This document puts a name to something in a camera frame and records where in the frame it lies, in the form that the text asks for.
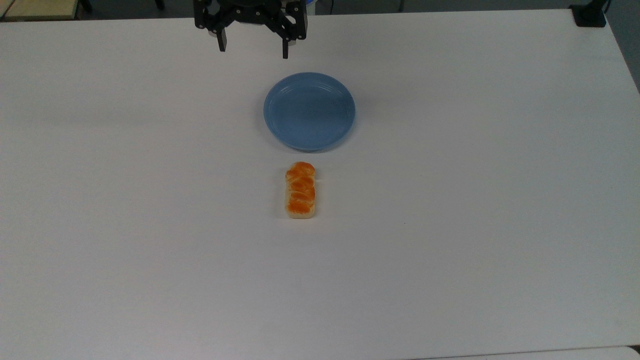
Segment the bread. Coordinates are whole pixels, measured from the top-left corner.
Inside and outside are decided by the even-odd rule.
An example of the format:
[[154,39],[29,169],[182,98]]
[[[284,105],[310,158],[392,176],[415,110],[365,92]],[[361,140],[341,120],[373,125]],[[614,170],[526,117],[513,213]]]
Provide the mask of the bread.
[[310,218],[316,212],[316,170],[299,161],[287,171],[285,209],[291,218]]

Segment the gray floor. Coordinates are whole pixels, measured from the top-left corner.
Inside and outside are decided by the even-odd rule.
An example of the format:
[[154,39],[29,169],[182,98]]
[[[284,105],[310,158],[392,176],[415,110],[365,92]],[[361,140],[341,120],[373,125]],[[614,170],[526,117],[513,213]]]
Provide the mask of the gray floor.
[[[333,0],[333,14],[398,12],[401,0]],[[190,0],[165,0],[160,11],[153,0],[91,0],[93,13],[83,19],[192,17]],[[404,12],[560,9],[588,0],[405,0]],[[318,15],[329,15],[332,0],[318,0]],[[631,75],[640,88],[640,0],[612,0],[607,13]]]

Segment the black clamp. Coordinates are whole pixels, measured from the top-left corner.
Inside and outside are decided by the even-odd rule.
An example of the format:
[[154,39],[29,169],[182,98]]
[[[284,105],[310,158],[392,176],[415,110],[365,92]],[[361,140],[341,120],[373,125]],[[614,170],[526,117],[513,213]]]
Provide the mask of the black clamp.
[[209,13],[212,0],[193,0],[193,18],[199,29],[209,30],[218,39],[220,51],[227,49],[225,28],[232,22],[266,25],[282,38],[282,58],[289,57],[289,44],[307,38],[305,0],[216,0],[220,9]]

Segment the table surface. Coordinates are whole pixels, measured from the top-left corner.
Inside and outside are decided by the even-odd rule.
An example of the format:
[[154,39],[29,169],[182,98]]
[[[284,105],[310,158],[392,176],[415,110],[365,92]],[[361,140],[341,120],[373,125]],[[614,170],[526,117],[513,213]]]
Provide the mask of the table surface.
[[[0,24],[0,357],[388,360],[640,343],[640,96],[568,10]],[[343,82],[339,147],[280,79]],[[317,168],[317,213],[284,172]]]

